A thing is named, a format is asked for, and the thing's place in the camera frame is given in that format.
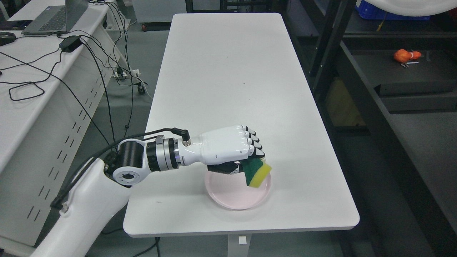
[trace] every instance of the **white robotic forearm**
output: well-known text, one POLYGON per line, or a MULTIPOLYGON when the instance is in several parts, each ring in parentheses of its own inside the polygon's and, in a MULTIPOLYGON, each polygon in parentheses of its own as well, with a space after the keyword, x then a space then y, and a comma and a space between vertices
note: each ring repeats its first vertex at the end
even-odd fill
POLYGON ((60 218, 31 257, 83 257, 108 221, 128 201, 130 188, 103 174, 97 159, 71 189, 60 218))
POLYGON ((83 257, 111 217, 127 203, 130 186, 152 171, 199 161, 212 171, 238 173, 242 170, 238 161, 264 157, 258 141, 255 132, 245 126, 221 128, 185 141, 162 135, 148 143, 122 141, 113 161, 96 159, 71 188, 59 220, 32 257, 83 257))

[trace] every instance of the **pink plate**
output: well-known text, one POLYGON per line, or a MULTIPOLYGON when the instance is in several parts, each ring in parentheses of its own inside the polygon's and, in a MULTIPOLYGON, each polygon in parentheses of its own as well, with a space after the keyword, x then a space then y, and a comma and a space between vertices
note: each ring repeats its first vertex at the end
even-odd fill
POLYGON ((246 186, 244 172, 226 175, 208 171, 205 186, 209 196, 216 203, 235 210, 244 210, 260 204, 268 195, 271 175, 268 174, 259 188, 246 186))

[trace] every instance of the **white desk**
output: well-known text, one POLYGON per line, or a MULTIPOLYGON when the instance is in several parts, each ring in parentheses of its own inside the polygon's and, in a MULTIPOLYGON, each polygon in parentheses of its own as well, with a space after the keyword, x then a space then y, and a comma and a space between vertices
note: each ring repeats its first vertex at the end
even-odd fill
POLYGON ((175 15, 146 130, 176 126, 192 136, 234 124, 257 131, 273 167, 266 200, 242 211, 219 206, 206 192, 204 165, 155 172, 134 187, 130 236, 249 237, 359 222, 281 16, 175 15))
MULTIPOLYGON (((33 0, 11 20, 34 19, 48 5, 63 5, 63 0, 33 0)), ((101 41, 108 53, 113 41, 101 26, 108 6, 90 5, 73 30, 83 30, 101 41)), ((20 37, 20 31, 14 32, 20 37)), ((80 35, 74 32, 68 35, 80 35)), ((19 38, 0 47, 0 51, 22 61, 32 61, 58 48, 62 39, 19 38)), ((106 63, 107 57, 90 41, 97 57, 106 63)), ((115 49, 116 57, 120 53, 115 49)), ((32 65, 50 71, 59 54, 47 56, 32 65)), ((0 68, 19 64, 0 55, 0 68)), ((111 69, 101 65, 107 83, 111 69)), ((93 115, 103 95, 102 78, 85 47, 62 54, 62 63, 53 72, 62 78, 90 115, 93 115)), ((0 81, 36 81, 47 75, 25 65, 3 71, 0 81)), ((12 241, 33 246, 50 211, 49 204, 57 195, 73 157, 80 145, 90 119, 70 91, 51 77, 39 85, 46 91, 37 98, 13 102, 8 95, 11 85, 0 83, 0 247, 16 248, 12 241)), ((15 97, 37 92, 32 86, 14 92, 15 97)))

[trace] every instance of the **yellow sponge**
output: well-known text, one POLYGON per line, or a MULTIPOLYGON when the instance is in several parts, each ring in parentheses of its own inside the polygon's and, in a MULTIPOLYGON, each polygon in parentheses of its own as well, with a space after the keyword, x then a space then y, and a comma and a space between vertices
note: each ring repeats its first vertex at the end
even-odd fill
POLYGON ((268 173, 271 171, 271 166, 263 163, 262 167, 260 167, 257 172, 254 174, 254 177, 251 179, 251 183, 249 183, 250 187, 258 188, 265 180, 268 173))
POLYGON ((246 159, 240 161, 244 176, 246 177, 246 186, 260 187, 271 167, 261 159, 246 159))

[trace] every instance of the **blue plastic crate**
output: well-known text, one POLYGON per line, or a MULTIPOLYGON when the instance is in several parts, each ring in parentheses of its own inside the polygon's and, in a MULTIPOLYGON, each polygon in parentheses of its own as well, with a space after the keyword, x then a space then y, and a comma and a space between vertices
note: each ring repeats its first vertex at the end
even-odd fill
POLYGON ((361 0, 360 3, 357 2, 357 4, 356 9, 359 12, 360 17, 367 20, 383 20, 384 16, 386 17, 386 20, 428 21, 430 19, 430 16, 410 17, 396 15, 390 12, 388 12, 386 16, 386 11, 365 2, 365 0, 361 0))

